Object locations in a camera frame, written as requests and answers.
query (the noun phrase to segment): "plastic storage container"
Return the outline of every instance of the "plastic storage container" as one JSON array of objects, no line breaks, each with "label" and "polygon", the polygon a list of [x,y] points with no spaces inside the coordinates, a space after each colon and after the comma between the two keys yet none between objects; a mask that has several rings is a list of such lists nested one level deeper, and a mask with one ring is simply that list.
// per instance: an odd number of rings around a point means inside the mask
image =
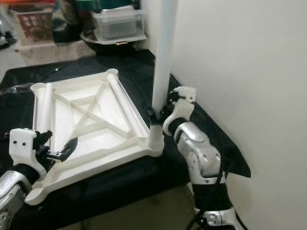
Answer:
[{"label": "plastic storage container", "polygon": [[103,10],[92,13],[98,36],[101,40],[111,40],[140,36],[144,34],[143,10]]}]

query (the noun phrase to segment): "black tablecloth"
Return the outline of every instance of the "black tablecloth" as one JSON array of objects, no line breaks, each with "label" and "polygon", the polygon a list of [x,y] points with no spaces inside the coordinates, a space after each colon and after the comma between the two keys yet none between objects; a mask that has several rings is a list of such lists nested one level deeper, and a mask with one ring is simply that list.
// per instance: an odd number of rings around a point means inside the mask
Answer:
[{"label": "black tablecloth", "polygon": [[[29,90],[30,83],[75,78],[104,72],[109,68],[119,70],[122,85],[149,125],[146,109],[152,101],[154,56],[148,50],[129,56],[96,56],[11,69],[0,84],[0,173],[3,174],[12,166],[4,134],[13,128],[32,127],[34,96]],[[179,83],[171,77],[169,89],[177,86]],[[237,146],[198,105],[191,120],[230,159],[231,172],[250,177],[250,170]],[[52,192],[40,205],[24,205],[14,218],[12,229],[57,229],[184,185],[188,181],[184,159],[177,152],[172,138],[165,137],[165,150],[161,157],[142,157]]]}]

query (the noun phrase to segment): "white wall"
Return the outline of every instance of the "white wall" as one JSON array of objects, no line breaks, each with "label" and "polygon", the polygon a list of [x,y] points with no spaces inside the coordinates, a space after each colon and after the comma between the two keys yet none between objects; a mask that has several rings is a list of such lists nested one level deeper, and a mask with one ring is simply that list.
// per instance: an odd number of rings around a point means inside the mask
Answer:
[{"label": "white wall", "polygon": [[[161,0],[143,0],[155,52]],[[179,0],[172,73],[239,146],[228,178],[250,230],[307,229],[307,1]]]}]

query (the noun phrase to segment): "white tray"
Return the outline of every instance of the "white tray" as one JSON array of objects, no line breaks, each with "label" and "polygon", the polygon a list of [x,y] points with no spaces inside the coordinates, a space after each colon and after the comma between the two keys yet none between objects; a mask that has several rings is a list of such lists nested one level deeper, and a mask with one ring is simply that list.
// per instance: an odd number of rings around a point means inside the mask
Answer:
[{"label": "white tray", "polygon": [[[37,205],[54,190],[139,157],[161,155],[162,149],[147,147],[149,129],[118,81],[118,71],[107,72],[52,83],[50,149],[61,151],[74,137],[78,145],[66,161],[57,161],[46,178],[33,185],[27,204]],[[35,94],[33,129],[42,132],[39,117],[45,84],[31,89]]]}]

